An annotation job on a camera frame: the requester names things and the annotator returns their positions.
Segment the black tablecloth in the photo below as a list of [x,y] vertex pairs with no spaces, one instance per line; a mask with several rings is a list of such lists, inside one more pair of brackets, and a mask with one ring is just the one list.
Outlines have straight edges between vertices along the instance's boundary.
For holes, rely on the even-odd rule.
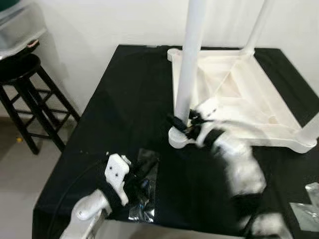
[[[33,239],[46,238],[61,195],[86,168],[106,158],[106,152],[125,154],[134,162],[140,148],[160,153],[155,223],[238,235],[223,163],[207,149],[188,145],[176,150],[168,144],[166,115],[173,112],[170,48],[118,46],[34,207]],[[319,111],[317,96],[279,49],[256,49],[255,57],[305,125]],[[298,154],[287,148],[254,147],[254,155],[269,180],[260,210],[283,213],[296,239],[318,238],[300,231],[288,204],[310,203],[305,185],[318,179],[318,148]],[[58,211],[53,238],[67,226],[74,204],[105,184],[104,168],[101,164],[88,171],[71,187]],[[112,217],[127,221],[127,208]]]

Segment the white plastic stand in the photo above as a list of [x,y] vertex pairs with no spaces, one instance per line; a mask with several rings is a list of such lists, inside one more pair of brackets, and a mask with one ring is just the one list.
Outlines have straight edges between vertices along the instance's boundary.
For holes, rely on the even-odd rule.
[[[206,1],[189,1],[183,51],[167,52],[172,62],[174,114],[187,124],[189,109],[206,101],[202,108],[216,109],[210,118],[228,122],[223,128],[251,145],[305,153],[317,144],[319,114],[302,128],[254,57],[254,46],[273,2],[264,1],[244,49],[200,51]],[[174,127],[168,135],[175,148],[192,143]]]

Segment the floor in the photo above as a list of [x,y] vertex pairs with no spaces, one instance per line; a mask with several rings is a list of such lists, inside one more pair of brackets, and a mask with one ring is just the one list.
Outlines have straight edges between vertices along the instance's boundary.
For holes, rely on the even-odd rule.
[[[69,137],[72,122],[60,131]],[[37,122],[31,129],[42,131]],[[40,154],[33,155],[27,144],[18,143],[19,132],[9,119],[0,119],[0,238],[31,239],[32,210],[53,170],[60,151],[49,140],[38,140]]]

